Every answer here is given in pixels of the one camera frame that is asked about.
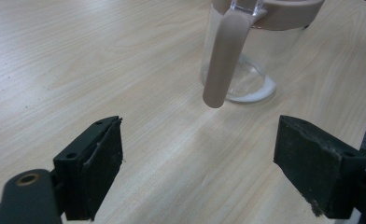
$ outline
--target table surface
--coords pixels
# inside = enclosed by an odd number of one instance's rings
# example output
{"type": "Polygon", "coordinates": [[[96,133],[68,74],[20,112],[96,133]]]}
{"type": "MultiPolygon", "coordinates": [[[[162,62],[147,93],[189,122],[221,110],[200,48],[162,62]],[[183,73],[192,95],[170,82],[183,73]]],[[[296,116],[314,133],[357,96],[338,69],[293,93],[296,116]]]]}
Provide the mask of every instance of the table surface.
{"type": "Polygon", "coordinates": [[[98,119],[119,115],[125,162],[95,223],[330,223],[273,163],[280,115],[359,148],[366,1],[327,1],[266,72],[269,99],[206,106],[207,0],[0,1],[0,196],[98,119]]]}

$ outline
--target light wood tabletop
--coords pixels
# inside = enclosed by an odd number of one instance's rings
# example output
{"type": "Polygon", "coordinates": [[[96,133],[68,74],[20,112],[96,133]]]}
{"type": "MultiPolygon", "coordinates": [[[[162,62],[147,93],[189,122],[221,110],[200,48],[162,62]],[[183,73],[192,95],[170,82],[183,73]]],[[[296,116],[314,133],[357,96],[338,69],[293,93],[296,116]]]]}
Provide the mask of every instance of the light wood tabletop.
{"type": "Polygon", "coordinates": [[[327,0],[254,104],[202,99],[208,0],[0,1],[0,196],[98,119],[124,163],[95,223],[332,223],[273,163],[280,115],[359,148],[366,1],[327,0]]]}

